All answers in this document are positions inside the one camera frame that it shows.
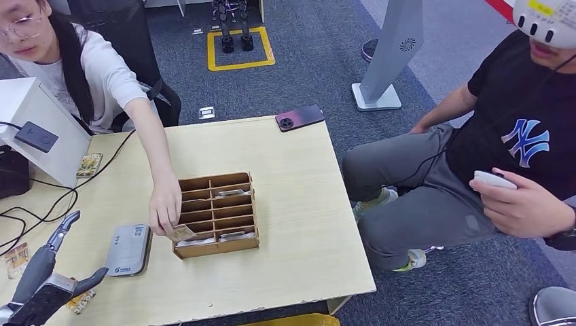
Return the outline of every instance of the black t-shirt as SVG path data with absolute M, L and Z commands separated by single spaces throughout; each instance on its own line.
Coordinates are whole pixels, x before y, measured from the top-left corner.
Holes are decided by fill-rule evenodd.
M 554 73 L 537 91 L 550 73 L 532 61 L 522 31 L 484 60 L 468 82 L 478 97 L 474 115 L 446 150 L 450 170 L 464 184 L 475 170 L 497 167 L 561 200 L 576 195 L 576 74 Z

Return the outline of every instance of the purple phone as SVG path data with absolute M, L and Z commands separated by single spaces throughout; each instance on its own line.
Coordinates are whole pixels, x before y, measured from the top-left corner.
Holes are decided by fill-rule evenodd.
M 302 107 L 294 111 L 280 113 L 276 116 L 276 122 L 280 131 L 287 132 L 301 127 L 324 121 L 324 113 L 318 105 Z

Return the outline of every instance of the white monitor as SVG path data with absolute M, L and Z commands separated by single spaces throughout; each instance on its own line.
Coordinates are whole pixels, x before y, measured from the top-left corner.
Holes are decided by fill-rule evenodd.
M 90 135 L 35 77 L 0 80 L 0 98 L 0 122 L 22 126 L 30 121 L 58 136 L 53 148 L 43 153 L 14 139 L 15 128 L 0 125 L 0 145 L 9 145 L 61 185 L 75 187 Z

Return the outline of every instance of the woman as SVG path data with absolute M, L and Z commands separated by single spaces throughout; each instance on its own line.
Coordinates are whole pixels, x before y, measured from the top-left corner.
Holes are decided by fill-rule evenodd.
M 168 141 L 160 118 L 122 57 L 98 33 L 53 12 L 46 0 L 1 0 L 0 31 L 0 52 L 25 76 L 38 77 L 95 133 L 111 132 L 114 117 L 122 110 L 128 114 L 154 181 L 150 226 L 156 234 L 171 234 L 182 198 Z

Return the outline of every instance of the yellow tape square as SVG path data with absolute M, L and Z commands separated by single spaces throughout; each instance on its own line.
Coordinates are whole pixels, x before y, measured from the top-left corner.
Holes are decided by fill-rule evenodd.
M 264 47 L 264 53 L 266 54 L 266 60 L 236 63 L 233 65 L 216 65 L 216 51 L 214 49 L 214 39 L 218 36 L 222 36 L 222 32 L 209 32 L 206 37 L 208 37 L 208 69 L 210 71 L 226 71 L 226 70 L 236 70 L 236 69 L 246 69 L 261 66 L 271 66 L 276 63 L 274 58 L 274 53 L 272 53 L 272 47 L 270 46 L 270 41 L 268 40 L 268 34 L 266 33 L 266 28 L 264 26 L 255 27 L 250 29 L 250 33 L 259 33 L 262 39 L 262 45 Z M 230 31 L 231 35 L 242 34 L 241 30 Z

